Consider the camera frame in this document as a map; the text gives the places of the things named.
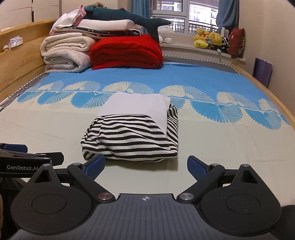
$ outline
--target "red blanket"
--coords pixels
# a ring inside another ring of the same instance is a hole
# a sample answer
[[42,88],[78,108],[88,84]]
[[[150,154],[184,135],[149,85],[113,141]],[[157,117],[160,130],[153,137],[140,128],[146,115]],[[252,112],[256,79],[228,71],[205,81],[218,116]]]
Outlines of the red blanket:
[[92,70],[111,67],[156,68],[163,63],[162,50],[150,35],[108,37],[90,51]]

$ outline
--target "fan pattern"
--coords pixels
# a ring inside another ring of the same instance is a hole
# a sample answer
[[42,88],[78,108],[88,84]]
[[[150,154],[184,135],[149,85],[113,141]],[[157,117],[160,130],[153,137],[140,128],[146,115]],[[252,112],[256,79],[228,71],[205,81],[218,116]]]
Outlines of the fan pattern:
[[[71,96],[73,107],[95,108],[102,106],[116,92],[154,93],[151,87],[140,82],[114,82],[105,86],[102,83],[87,80],[67,86],[60,80],[45,85],[38,83],[20,95],[17,102],[38,98],[39,105],[54,104]],[[258,124],[272,130],[279,129],[283,122],[289,124],[277,106],[263,98],[252,102],[239,93],[231,92],[218,92],[215,96],[209,96],[196,87],[186,85],[166,86],[156,93],[169,96],[178,110],[187,102],[198,114],[218,123],[234,124],[243,118],[243,114],[247,114]]]

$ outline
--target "wooden bed frame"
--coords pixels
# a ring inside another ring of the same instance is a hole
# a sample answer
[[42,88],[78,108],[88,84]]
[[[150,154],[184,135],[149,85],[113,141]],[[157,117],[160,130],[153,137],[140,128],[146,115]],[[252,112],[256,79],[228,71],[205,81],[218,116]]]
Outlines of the wooden bed frame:
[[[44,72],[45,64],[40,54],[40,46],[56,20],[33,22],[0,32],[0,102]],[[24,43],[3,52],[2,47],[9,40],[21,36]],[[290,110],[264,85],[237,65],[232,65],[240,74],[251,81],[279,108],[295,130],[295,117]]]

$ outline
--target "white wardrobe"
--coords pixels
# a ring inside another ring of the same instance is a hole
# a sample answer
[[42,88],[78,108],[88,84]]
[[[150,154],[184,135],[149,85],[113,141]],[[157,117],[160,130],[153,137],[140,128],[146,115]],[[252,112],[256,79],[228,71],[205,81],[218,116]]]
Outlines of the white wardrobe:
[[59,18],[61,0],[5,0],[0,4],[0,30]]

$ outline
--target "window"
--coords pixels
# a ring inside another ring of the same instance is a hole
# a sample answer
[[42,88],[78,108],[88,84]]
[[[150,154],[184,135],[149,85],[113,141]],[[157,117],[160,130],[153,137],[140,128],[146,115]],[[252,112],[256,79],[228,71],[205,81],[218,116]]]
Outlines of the window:
[[151,17],[172,22],[175,32],[196,34],[197,28],[215,31],[219,0],[151,0]]
[[175,17],[151,17],[151,18],[162,18],[162,19],[169,20],[171,22],[169,27],[171,27],[174,32],[184,33],[184,19],[182,18],[175,18]]

